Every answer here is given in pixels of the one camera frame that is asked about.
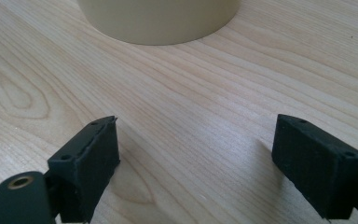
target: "screw hole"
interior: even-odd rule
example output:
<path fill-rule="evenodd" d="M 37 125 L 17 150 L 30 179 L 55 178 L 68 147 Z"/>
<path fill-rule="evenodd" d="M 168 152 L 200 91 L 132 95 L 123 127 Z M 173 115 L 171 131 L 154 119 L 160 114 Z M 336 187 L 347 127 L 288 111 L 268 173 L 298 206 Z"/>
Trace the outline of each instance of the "screw hole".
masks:
<path fill-rule="evenodd" d="M 353 152 L 345 152 L 345 155 L 348 157 L 354 157 L 355 154 Z"/>
<path fill-rule="evenodd" d="M 70 155 L 63 155 L 63 156 L 61 156 L 61 160 L 63 160 L 63 161 L 67 161 L 67 160 L 69 160 L 69 159 L 71 159 L 72 157 L 70 156 Z"/>
<path fill-rule="evenodd" d="M 31 184 L 31 182 L 34 181 L 34 178 L 31 177 L 30 175 L 26 175 L 26 176 L 20 176 L 12 181 L 10 181 L 10 183 L 8 184 L 8 188 L 9 189 L 21 189 L 24 188 L 25 186 Z"/>

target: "wooden table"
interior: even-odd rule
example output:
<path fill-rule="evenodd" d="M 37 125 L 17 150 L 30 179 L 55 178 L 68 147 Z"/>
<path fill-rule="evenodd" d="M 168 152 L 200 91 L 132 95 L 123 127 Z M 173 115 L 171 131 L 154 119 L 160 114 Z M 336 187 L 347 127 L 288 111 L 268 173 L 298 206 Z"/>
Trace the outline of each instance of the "wooden table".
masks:
<path fill-rule="evenodd" d="M 0 182 L 116 115 L 92 223 L 328 223 L 271 161 L 279 113 L 358 148 L 358 0 L 242 0 L 166 47 L 102 35 L 75 0 L 0 0 Z"/>

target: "cylindrical container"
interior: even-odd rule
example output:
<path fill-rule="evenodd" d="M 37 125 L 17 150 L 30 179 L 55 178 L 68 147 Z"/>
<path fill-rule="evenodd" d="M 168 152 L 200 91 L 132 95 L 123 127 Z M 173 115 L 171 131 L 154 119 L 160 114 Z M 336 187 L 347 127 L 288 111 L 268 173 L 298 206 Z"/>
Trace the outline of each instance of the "cylindrical container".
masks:
<path fill-rule="evenodd" d="M 77 0 L 87 20 L 115 39 L 170 45 L 209 35 L 237 12 L 240 0 Z"/>

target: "wood grain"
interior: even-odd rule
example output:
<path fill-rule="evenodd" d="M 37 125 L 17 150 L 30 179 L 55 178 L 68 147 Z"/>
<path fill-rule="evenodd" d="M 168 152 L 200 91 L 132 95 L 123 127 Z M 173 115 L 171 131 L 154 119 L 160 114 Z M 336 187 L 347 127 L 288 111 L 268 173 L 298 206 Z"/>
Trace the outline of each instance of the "wood grain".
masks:
<path fill-rule="evenodd" d="M 75 0 L 0 0 L 0 182 L 116 115 L 92 223 L 328 223 L 271 161 L 278 113 L 358 148 L 358 0 L 243 0 L 165 47 L 102 35 Z"/>

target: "beige cylinder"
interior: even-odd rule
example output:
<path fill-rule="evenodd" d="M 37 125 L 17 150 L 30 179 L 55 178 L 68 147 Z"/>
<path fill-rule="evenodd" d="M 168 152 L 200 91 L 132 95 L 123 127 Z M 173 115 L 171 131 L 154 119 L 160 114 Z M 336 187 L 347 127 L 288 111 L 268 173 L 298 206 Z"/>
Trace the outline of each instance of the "beige cylinder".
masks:
<path fill-rule="evenodd" d="M 237 12 L 240 0 L 77 0 L 88 21 L 125 42 L 170 45 L 209 35 Z"/>

